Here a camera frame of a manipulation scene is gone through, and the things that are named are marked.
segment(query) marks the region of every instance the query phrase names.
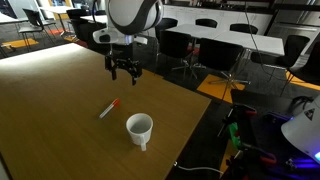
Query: floor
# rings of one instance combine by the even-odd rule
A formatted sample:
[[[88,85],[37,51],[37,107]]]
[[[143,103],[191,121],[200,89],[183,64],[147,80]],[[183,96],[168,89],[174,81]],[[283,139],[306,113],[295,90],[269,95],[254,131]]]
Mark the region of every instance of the floor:
[[[17,35],[14,25],[1,25],[0,29],[0,42],[7,42],[22,39]],[[56,35],[53,39],[55,44],[49,43],[45,40],[46,46],[43,46],[42,37],[36,37],[40,43],[31,47],[32,51],[37,51],[49,47],[54,47],[70,41],[62,39]],[[134,59],[139,60],[144,69],[154,72],[155,70],[155,41],[154,38],[148,38],[148,45],[134,44]],[[9,49],[5,49],[9,57],[27,53],[25,47],[17,48],[12,52]],[[222,119],[227,115],[230,110],[231,104],[223,102],[212,96],[206,95],[197,91],[197,87],[207,77],[208,74],[218,75],[216,72],[210,69],[197,69],[197,79],[190,76],[190,72],[187,72],[187,76],[183,78],[183,71],[171,71],[172,67],[181,65],[178,60],[172,58],[165,58],[160,56],[158,68],[156,73],[163,76],[163,78],[176,85],[185,87],[191,91],[200,93],[212,99],[211,104],[207,108],[197,128],[195,129],[192,137],[180,154],[177,162],[180,166],[184,167],[199,167],[208,166],[219,169],[224,155],[224,151],[228,141],[227,133],[223,137],[218,138],[217,134],[222,126]],[[238,75],[238,79],[251,81],[250,85],[246,85],[245,91],[257,92],[267,95],[279,95],[281,88],[285,82],[285,72],[283,70],[276,70],[274,77],[269,80],[268,73],[271,73],[271,69],[262,68],[259,64],[254,64],[248,61],[246,66],[241,69],[241,73]],[[286,88],[283,96],[293,98],[296,96],[317,96],[319,91],[308,89],[302,86],[289,84]],[[219,174],[213,171],[199,170],[199,171],[184,171],[178,168],[172,168],[167,179],[210,179],[215,180],[219,178]]]

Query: black chair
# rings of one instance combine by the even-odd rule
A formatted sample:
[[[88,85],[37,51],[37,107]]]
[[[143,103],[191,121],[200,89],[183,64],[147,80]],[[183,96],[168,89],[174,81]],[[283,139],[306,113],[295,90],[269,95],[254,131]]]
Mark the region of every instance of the black chair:
[[[159,24],[157,24],[154,29],[156,32],[156,38],[158,42],[160,41],[160,31],[176,27],[178,25],[178,20],[172,18],[162,18]]]
[[[78,20],[82,23],[87,23],[88,20],[81,19],[81,16],[88,16],[89,13],[85,9],[69,9],[67,10],[70,21],[68,21],[68,28],[70,29],[71,19]]]
[[[257,34],[258,28],[253,25],[249,25],[249,24],[237,23],[237,24],[230,25],[230,31]]]
[[[252,52],[250,59],[254,63],[273,68],[270,81],[275,69],[288,69],[296,63],[309,41],[310,39],[305,36],[289,35],[284,46],[284,56],[272,56],[261,53],[259,55],[258,52]]]
[[[70,19],[71,25],[73,27],[73,31],[75,34],[75,37],[77,38],[77,40],[81,40],[81,41],[85,41],[86,42],[86,37],[84,36],[84,33],[81,32],[82,30],[80,29],[80,26],[82,24],[88,24],[89,22],[86,21],[82,21],[81,19]]]
[[[196,19],[196,25],[216,28],[218,23],[213,19]]]
[[[290,73],[285,85],[282,88],[281,96],[284,92],[286,86],[291,82],[292,78],[295,76],[307,83],[314,85],[320,85],[320,41],[315,43],[309,59],[302,66],[294,66],[288,68]]]
[[[211,81],[210,84],[227,82],[226,87],[222,96],[222,100],[226,94],[228,86],[232,86],[237,89],[234,84],[235,64],[241,57],[244,48],[240,45],[220,42],[216,40],[202,38],[199,50],[199,63],[205,65],[208,68],[220,71],[224,76],[225,80]]]
[[[186,58],[192,54],[192,51],[188,50],[190,39],[190,34],[162,30],[160,32],[160,46],[156,58],[156,68],[160,54],[177,58],[180,59],[184,65],[182,67],[172,68],[172,70],[184,69],[183,77],[185,77],[186,68],[189,67],[189,62]]]
[[[78,20],[71,20],[74,32],[78,39],[87,43],[88,49],[106,54],[110,50],[110,44],[98,44],[93,39],[93,32],[106,28],[105,24],[83,23]]]
[[[98,11],[96,11],[96,13],[94,15],[96,15],[96,16],[107,15],[107,13],[105,10],[98,10]]]
[[[196,19],[195,24],[198,26],[205,26],[205,27],[211,27],[211,28],[216,28],[218,23],[217,21],[213,20],[213,19]],[[195,39],[195,42],[192,45],[192,47],[190,48],[194,48],[195,44],[200,44],[201,40],[200,39]],[[194,48],[194,55],[198,55],[199,54],[199,49],[198,48]]]
[[[42,21],[40,19],[39,12],[38,11],[29,10],[29,9],[23,9],[23,11],[27,15],[27,18],[28,18],[30,24],[32,25],[32,26],[28,26],[28,27],[21,27],[19,29],[19,33],[22,34],[22,37],[23,37],[23,40],[24,40],[24,42],[25,42],[25,44],[27,46],[28,52],[30,51],[30,44],[29,44],[29,41],[28,41],[27,33],[32,33],[32,34],[35,33],[35,32],[43,33],[44,37],[46,36],[47,38],[49,38],[51,43],[54,44],[54,42],[52,41],[52,39],[49,36],[49,34],[47,33],[47,31],[44,30],[44,26],[43,26]]]

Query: wooden tabletop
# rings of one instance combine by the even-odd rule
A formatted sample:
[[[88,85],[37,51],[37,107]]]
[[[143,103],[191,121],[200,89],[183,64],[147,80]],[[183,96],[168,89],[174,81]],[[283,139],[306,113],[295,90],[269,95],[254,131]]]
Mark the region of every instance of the wooden tabletop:
[[[148,71],[135,86],[117,73],[76,44],[0,61],[0,151],[13,179],[165,179],[210,100]],[[145,152],[125,128],[140,112],[154,121]]]

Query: wall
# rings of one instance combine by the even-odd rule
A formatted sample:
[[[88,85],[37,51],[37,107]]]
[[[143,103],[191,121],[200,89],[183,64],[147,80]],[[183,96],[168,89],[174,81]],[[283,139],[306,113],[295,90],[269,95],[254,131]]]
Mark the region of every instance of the wall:
[[[22,8],[39,11],[35,0],[8,0],[17,18],[27,17]]]
[[[100,1],[98,1],[98,9],[105,10],[107,2],[109,2],[109,0],[100,0]]]
[[[48,7],[50,6],[49,1],[48,0],[37,0],[39,7]],[[54,15],[51,12],[48,11],[42,11],[40,10],[40,12],[42,13],[42,15],[48,19],[54,19]]]

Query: cable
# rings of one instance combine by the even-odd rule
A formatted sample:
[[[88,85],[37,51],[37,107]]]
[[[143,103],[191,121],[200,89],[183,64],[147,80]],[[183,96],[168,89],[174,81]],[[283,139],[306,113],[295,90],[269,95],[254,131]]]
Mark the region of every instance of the cable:
[[[179,166],[177,162],[175,162],[173,166],[178,167],[179,169],[182,169],[182,170],[185,170],[185,171],[210,170],[210,171],[214,171],[214,172],[217,172],[217,173],[223,174],[223,172],[222,172],[222,171],[219,171],[219,170],[214,169],[214,168],[211,168],[211,167],[194,167],[194,168],[185,168],[185,167]]]
[[[97,1],[98,0],[93,0],[91,13],[92,13],[92,19],[93,19],[94,23],[96,24],[97,27],[99,27],[99,25],[96,21],[96,18],[95,18],[95,14],[94,14],[94,5],[97,3]]]
[[[260,59],[260,65],[261,65],[261,68],[262,68],[262,70],[263,70],[263,72],[264,73],[266,73],[266,74],[268,74],[269,76],[271,76],[271,77],[274,77],[274,78],[276,78],[276,79],[278,79],[278,80],[281,80],[281,81],[288,81],[287,79],[282,79],[282,78],[279,78],[279,77],[276,77],[276,76],[274,76],[273,74],[270,74],[269,72],[267,72],[265,69],[264,69],[264,64],[263,64],[263,60],[262,60],[262,57],[261,57],[261,53],[260,53],[260,51],[259,51],[259,49],[258,49],[258,46],[257,46],[257,44],[256,44],[256,41],[254,40],[254,37],[253,37],[253,34],[252,34],[252,29],[251,29],[251,24],[250,24],[250,21],[249,21],[249,17],[248,17],[248,11],[247,11],[247,1],[245,1],[244,2],[244,4],[245,4],[245,8],[244,8],[244,10],[245,10],[245,15],[246,15],[246,19],[247,19],[247,23],[248,23],[248,25],[249,25],[249,31],[250,31],[250,36],[251,36],[251,39],[252,39],[252,41],[253,41],[253,44],[254,44],[254,46],[255,46],[255,48],[256,48],[256,51],[257,51],[257,53],[259,54],[259,59]],[[239,73],[237,73],[237,75],[239,75],[242,71],[244,70],[244,67],[239,71]]]

